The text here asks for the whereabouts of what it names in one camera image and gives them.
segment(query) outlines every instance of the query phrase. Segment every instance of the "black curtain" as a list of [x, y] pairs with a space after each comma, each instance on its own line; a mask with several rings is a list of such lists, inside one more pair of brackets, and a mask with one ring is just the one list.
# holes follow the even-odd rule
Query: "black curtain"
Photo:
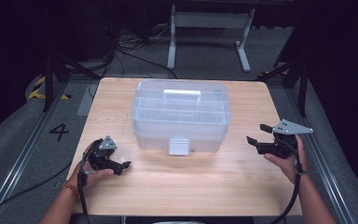
[[312, 86], [358, 177], [358, 1], [314, 2], [318, 7], [303, 16], [281, 62], [307, 60]]
[[12, 1], [0, 1], [0, 123], [26, 102], [25, 89], [42, 68], [33, 27]]

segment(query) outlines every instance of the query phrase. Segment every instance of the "metal rail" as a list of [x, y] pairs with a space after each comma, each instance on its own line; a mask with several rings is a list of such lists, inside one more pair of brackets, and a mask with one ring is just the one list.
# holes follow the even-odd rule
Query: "metal rail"
[[[40, 116], [30, 137], [25, 143], [24, 148], [22, 149], [19, 157], [17, 158], [16, 162], [14, 163], [10, 172], [8, 173], [4, 184], [0, 188], [0, 203], [10, 197], [17, 183], [19, 182], [22, 172], [24, 171], [28, 163], [28, 160], [30, 160], [36, 148], [36, 144], [39, 140], [41, 131], [45, 127], [46, 123], [48, 122], [48, 119], [50, 118], [57, 102], [60, 100], [61, 96], [63, 95], [67, 84], [68, 82], [57, 84], [57, 89], [54, 93], [54, 101], [52, 102], [49, 109], [46, 112], [42, 113], [42, 115]], [[2, 213], [4, 207], [5, 207], [4, 204], [0, 206], [0, 214]]]
[[[288, 96], [289, 102], [291, 103], [291, 107], [294, 109], [294, 111], [296, 111], [299, 124], [309, 127], [310, 124], [305, 118], [301, 116], [300, 111], [298, 110], [295, 91], [293, 89], [285, 89], [285, 92]], [[331, 202], [336, 209], [339, 223], [356, 223], [348, 206], [345, 203], [344, 198], [342, 197], [336, 178], [329, 169], [327, 162], [325, 161], [322, 154], [321, 148], [319, 147], [314, 135], [306, 134], [306, 138], [310, 142], [310, 155], [316, 164], [327, 193], [329, 194]]]

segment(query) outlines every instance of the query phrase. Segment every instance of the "wooden table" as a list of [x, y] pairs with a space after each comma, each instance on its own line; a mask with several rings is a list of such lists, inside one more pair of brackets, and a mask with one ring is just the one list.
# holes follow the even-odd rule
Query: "wooden table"
[[[272, 142], [259, 124], [279, 121], [262, 82], [219, 81], [226, 85], [232, 121], [220, 149], [171, 156], [141, 149], [131, 129], [131, 104], [138, 78], [101, 80], [69, 174], [94, 140], [110, 135], [113, 161], [132, 161], [122, 175], [109, 176], [86, 192], [92, 215], [112, 216], [278, 216], [293, 185], [281, 170], [250, 146], [246, 136]], [[82, 212], [78, 203], [76, 212]], [[289, 215], [301, 215], [296, 202]]]

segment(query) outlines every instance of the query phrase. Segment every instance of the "yellow tape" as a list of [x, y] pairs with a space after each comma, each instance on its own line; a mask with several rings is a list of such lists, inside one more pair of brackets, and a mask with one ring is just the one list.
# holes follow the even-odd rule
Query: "yellow tape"
[[[28, 96], [29, 99], [31, 98], [38, 98], [38, 99], [46, 99], [45, 94], [38, 93], [40, 87], [45, 82], [45, 75], [42, 74], [41, 77], [37, 80], [36, 84], [34, 85], [34, 89], [31, 91], [30, 95]], [[61, 99], [62, 100], [70, 100], [72, 98], [71, 94], [64, 94]]]

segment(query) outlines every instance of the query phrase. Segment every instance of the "bracelet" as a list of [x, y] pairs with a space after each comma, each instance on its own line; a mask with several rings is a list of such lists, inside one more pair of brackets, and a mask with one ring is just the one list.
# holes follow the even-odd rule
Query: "bracelet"
[[69, 189], [69, 190], [71, 190], [71, 191], [75, 194], [75, 198], [76, 198], [77, 200], [80, 199], [79, 191], [75, 188], [75, 186], [70, 185], [70, 184], [63, 184], [63, 185], [62, 185], [62, 188], [63, 188], [63, 189]]

